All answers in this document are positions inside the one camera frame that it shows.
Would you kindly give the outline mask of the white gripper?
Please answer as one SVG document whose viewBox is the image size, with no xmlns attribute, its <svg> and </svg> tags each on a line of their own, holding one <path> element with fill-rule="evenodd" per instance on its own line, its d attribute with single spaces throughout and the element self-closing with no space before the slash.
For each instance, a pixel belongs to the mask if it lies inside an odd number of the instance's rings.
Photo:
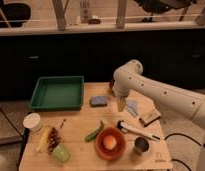
<svg viewBox="0 0 205 171">
<path fill-rule="evenodd" d="M 125 108 L 125 98 L 130 94 L 130 87 L 127 79 L 120 79 L 114 81 L 113 92 L 117 98 L 117 109 L 123 112 Z"/>
</svg>

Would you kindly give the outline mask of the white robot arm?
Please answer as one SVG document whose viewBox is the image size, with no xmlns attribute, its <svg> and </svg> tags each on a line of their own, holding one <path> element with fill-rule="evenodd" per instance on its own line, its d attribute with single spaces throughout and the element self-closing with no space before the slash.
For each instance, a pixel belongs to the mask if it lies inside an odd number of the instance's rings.
<svg viewBox="0 0 205 171">
<path fill-rule="evenodd" d="M 113 92 L 120 112 L 124 110 L 130 91 L 134 90 L 183 113 L 205 130 L 204 94 L 148 79 L 142 76 L 142 72 L 143 66 L 138 60 L 130 60 L 114 71 Z M 196 171 L 205 171 L 205 134 Z"/>
</svg>

